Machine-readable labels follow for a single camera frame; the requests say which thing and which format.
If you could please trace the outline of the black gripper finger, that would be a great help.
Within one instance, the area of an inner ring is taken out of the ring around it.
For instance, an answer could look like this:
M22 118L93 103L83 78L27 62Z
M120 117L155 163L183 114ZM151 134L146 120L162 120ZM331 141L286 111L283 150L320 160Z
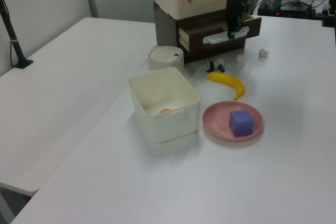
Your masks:
M234 30L236 28L236 16L235 14L227 14L226 16L226 22L228 25L228 33L227 36L229 39L234 39Z
M236 15L236 18L235 18L235 25L236 25L235 32L239 32L243 27L241 17L242 17L242 13Z

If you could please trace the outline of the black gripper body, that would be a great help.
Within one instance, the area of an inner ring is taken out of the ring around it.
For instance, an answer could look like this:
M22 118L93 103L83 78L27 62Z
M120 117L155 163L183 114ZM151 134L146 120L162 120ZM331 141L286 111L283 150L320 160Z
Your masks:
M240 17L245 11L247 0L227 0L226 14L231 17Z

